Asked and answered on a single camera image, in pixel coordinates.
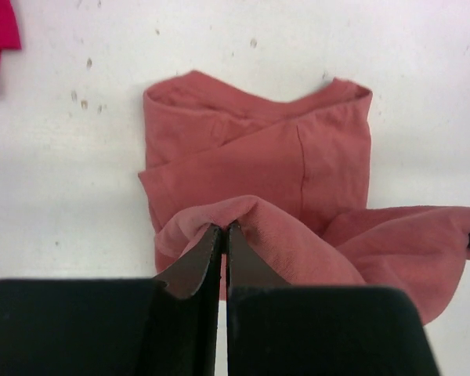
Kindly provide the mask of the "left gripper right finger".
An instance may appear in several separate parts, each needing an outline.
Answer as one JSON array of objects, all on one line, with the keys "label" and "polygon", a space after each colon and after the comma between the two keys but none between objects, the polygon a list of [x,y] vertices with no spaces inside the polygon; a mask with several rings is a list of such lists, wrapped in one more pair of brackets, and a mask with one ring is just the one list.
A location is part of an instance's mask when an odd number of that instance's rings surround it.
[{"label": "left gripper right finger", "polygon": [[391,287],[287,285],[228,232],[231,375],[437,375],[408,296]]}]

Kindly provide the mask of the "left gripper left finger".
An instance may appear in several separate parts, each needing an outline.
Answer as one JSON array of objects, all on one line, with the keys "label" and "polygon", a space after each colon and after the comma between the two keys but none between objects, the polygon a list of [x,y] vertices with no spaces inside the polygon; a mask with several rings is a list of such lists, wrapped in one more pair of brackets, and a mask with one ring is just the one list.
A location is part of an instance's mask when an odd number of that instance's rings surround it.
[{"label": "left gripper left finger", "polygon": [[221,230],[151,278],[0,280],[0,375],[212,375]]}]

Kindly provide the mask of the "salmon pink t shirt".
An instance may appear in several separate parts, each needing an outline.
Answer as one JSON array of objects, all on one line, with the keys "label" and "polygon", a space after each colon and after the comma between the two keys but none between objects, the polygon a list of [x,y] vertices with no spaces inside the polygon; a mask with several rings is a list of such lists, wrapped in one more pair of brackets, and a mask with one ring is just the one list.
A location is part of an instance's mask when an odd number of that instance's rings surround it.
[{"label": "salmon pink t shirt", "polygon": [[146,89],[139,179],[157,270],[237,222],[291,284],[395,287],[437,318],[470,260],[470,208],[367,207],[371,99],[336,78],[278,103],[199,71]]}]

